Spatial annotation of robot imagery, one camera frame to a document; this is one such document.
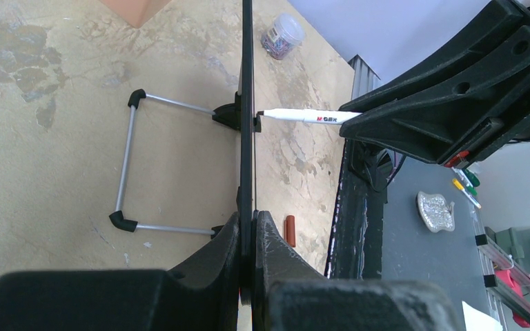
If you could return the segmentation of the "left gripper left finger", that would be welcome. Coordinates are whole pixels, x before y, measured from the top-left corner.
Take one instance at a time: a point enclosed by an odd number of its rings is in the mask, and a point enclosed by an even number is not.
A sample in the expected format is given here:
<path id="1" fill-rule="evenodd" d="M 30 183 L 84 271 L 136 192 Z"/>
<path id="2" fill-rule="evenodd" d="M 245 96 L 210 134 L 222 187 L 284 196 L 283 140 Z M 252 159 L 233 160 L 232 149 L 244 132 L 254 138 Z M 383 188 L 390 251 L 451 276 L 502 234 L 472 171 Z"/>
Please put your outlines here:
<path id="1" fill-rule="evenodd" d="M 40 270 L 0 277 L 0 330 L 234 330 L 239 220 L 170 270 Z"/>

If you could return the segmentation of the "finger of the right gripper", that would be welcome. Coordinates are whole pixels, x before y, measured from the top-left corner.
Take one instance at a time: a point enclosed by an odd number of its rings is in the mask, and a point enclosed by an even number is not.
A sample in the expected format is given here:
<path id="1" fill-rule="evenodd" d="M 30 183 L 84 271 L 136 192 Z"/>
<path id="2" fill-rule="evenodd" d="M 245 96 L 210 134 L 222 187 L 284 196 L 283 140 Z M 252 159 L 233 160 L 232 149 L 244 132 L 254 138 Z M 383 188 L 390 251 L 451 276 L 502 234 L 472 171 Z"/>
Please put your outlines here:
<path id="1" fill-rule="evenodd" d="M 518 1 L 490 1 L 432 55 L 339 110 L 365 112 L 462 78 L 483 83 L 485 77 L 497 76 L 520 61 L 518 55 L 511 54 L 511 48 L 518 38 L 516 32 L 524 26 L 530 26 L 530 8 Z"/>
<path id="2" fill-rule="evenodd" d="M 530 142 L 530 26 L 451 78 L 347 121 L 340 135 L 439 165 Z"/>

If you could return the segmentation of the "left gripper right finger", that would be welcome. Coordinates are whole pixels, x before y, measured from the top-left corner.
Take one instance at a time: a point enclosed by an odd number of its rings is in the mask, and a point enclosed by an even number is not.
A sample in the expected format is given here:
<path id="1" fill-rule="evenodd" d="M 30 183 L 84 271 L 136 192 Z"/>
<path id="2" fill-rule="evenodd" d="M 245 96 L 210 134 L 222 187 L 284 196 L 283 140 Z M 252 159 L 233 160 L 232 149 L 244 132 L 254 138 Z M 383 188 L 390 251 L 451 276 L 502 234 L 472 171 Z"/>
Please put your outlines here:
<path id="1" fill-rule="evenodd" d="M 253 223 L 254 330 L 459 330 L 443 291 L 422 281 L 327 279 L 281 237 L 268 211 Z"/>

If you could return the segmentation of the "red-brown marker cap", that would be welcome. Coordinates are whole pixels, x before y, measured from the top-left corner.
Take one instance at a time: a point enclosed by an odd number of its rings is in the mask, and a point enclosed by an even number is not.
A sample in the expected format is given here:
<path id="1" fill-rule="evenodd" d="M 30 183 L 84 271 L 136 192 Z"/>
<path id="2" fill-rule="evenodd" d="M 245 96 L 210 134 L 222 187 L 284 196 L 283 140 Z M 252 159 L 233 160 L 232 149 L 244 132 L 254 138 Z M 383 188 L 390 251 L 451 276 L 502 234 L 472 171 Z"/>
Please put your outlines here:
<path id="1" fill-rule="evenodd" d="M 295 217 L 288 215 L 284 220 L 284 239 L 290 247 L 296 247 Z"/>

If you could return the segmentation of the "white marker rainbow stripe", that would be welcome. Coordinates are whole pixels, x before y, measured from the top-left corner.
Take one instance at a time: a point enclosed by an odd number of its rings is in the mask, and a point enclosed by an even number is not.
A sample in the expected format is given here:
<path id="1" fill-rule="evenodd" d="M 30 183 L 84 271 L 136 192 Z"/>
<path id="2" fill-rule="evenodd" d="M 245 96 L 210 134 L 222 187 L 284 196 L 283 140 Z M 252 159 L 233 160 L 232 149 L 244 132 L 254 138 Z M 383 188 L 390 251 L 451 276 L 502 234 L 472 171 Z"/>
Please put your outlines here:
<path id="1" fill-rule="evenodd" d="M 332 110 L 274 108 L 258 111 L 257 115 L 282 121 L 342 125 L 343 123 L 358 117 L 360 113 Z"/>

